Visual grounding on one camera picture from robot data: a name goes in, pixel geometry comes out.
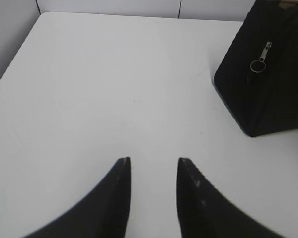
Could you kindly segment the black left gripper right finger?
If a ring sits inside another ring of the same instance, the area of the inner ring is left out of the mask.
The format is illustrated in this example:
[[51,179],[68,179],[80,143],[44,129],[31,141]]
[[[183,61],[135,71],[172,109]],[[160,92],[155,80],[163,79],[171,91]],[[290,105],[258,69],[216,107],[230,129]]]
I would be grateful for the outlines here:
[[278,238],[227,200],[188,158],[177,167],[177,214],[184,238]]

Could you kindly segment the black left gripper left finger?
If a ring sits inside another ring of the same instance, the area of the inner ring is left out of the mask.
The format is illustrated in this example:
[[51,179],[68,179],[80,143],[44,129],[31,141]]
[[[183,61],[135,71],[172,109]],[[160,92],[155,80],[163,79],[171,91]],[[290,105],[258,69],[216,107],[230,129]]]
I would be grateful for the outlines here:
[[29,238],[123,238],[131,204],[131,160],[116,161],[102,181],[69,211]]

